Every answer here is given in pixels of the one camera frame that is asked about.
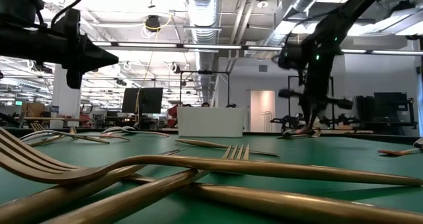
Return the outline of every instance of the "desk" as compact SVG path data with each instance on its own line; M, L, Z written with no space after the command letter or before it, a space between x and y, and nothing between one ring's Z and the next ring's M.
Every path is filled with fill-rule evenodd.
M88 122L86 119L79 118L36 118L36 117L27 117L24 118L27 121L63 121L63 127L67 127L67 122Z
M177 135L161 137L155 135L127 135L130 142L111 139L110 145L99 145L89 141L73 141L63 138L53 144L37 147L37 150L63 162L84 167L99 167L107 163L134 155L158 154L173 149L188 148L178 155L199 157L221 157L224 149L211 149L175 143ZM371 172L384 172L423 178L421 171L422 154L399 158L382 157L378 149L405 150L409 145L353 139L348 137L320 137L318 139L276 139L276 135L244 135L242 138L193 138L227 145L250 144L254 150L278 153L280 157L267 157L250 154L250 160L278 161L302 165L322 165L340 168L352 168ZM175 174L185 168L159 167L149 165L138 173L154 178ZM22 198L50 187L19 178L0 169L0 204ZM407 188L378 184L353 184L341 182L323 182L296 180L247 175L212 173L200 180L212 184L226 184L250 188L262 188L286 192L297 192L320 197L362 202L395 209L423 213L423 188ZM71 207L103 199L105 197L135 188L137 184L118 183L107 190L79 202ZM222 205L217 202L199 200L182 194L172 194L157 203L117 222L132 223L207 223L207 224L273 224L280 220Z

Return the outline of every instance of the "black monitor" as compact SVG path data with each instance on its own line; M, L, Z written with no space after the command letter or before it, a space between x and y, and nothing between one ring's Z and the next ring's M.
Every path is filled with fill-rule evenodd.
M118 117L118 111L107 111L108 117Z
M135 113L137 96L142 113L159 114L161 112L163 88L125 89L122 112Z
M375 116L394 117L408 111L407 93L375 93Z

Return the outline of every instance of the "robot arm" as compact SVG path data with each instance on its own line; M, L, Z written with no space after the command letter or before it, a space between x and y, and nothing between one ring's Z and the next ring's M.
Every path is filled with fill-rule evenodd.
M30 59L38 65L58 63L67 69L67 85L81 87L88 71L118 63L118 58L79 34L81 14L68 9L51 28L43 24L42 0L0 0L0 55ZM34 24L38 15L41 25Z
M343 6L329 12L316 26L314 33L308 35L301 44L284 45L278 64L284 69L298 70L300 85L304 84L305 87L303 94L281 90L279 96L299 97L309 129L317 114L324 110L328 103L335 103L344 109L352 108L352 102L349 100L327 97L330 72L334 57L342 54L340 44L349 29L375 1L348 0ZM302 76L306 69L307 74L303 81Z

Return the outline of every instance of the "metal frame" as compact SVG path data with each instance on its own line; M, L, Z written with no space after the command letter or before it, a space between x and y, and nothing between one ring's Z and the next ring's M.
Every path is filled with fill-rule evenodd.
M298 75L290 75L288 76L288 90L291 89L291 78L298 78ZM333 76L330 78L330 95L334 97L334 85L333 85ZM291 116L291 97L288 97L288 115ZM335 105L332 104L332 126L333 129L335 128L336 122L335 122Z
M231 74L230 72L225 71L210 71L212 74L226 74L227 75L227 104L229 105L229 100L231 99ZM201 74L202 71L180 71L180 81L179 81L179 104L182 104L182 75L184 73L197 73Z
M261 52L280 52L282 46L248 46L227 44L183 44L183 43L154 43L154 42L93 42L104 50L133 50L133 51L166 51L189 52L190 50L250 50ZM423 56L422 51L403 50L350 50L342 49L344 54L383 55L383 56Z

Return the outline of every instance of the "green tabletop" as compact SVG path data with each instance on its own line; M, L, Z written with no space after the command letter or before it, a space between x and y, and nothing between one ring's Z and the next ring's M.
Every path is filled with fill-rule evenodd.
M173 149L188 148L178 155L220 158L225 150L195 147L175 143L177 135L161 137L156 135L127 135L131 139L121 141L111 139L110 145L90 141L73 141L64 138L37 149L63 162L84 167L99 167L120 159L146 154L158 154ZM243 138L192 138L212 141L227 145L250 144L251 149L274 152L280 155L268 157L250 154L250 160L276 161L302 165L321 165L339 168L351 168L372 172L383 172L423 178L421 154L403 157L384 157L378 149L400 151L410 149L408 145L367 141L345 137L297 138L280 140L274 136L247 135ZM185 168L160 167L149 165L138 173L154 178L175 174ZM409 211L423 212L423 188L408 188L378 184L353 184L342 182L324 182L246 176L234 174L209 174L199 182L225 184L297 192L320 197L336 198L390 207ZM50 187L19 178L0 169L0 204L22 198ZM102 192L81 201L68 210L87 205L107 196L129 190L137 184L117 183ZM119 221L118 223L281 223L277 219L222 205L217 202L199 200L182 194L169 197Z

